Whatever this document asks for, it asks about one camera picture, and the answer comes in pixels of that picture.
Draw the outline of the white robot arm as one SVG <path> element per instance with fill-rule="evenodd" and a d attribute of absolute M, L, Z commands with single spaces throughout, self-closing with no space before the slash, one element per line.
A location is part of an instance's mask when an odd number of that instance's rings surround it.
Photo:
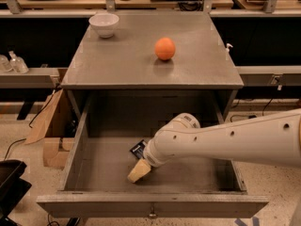
<path fill-rule="evenodd" d="M 186 156 L 300 168 L 301 110 L 209 127 L 182 113 L 149 140 L 128 180 L 134 183 L 153 167 Z"/>

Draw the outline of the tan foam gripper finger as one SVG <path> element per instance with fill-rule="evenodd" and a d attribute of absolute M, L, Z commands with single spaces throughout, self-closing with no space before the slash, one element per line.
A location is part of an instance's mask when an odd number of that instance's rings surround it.
<path fill-rule="evenodd" d="M 136 183 L 142 177 L 147 175 L 151 171 L 151 165 L 148 163 L 146 159 L 139 159 L 135 164 L 134 168 L 131 170 L 127 179 L 131 183 Z"/>

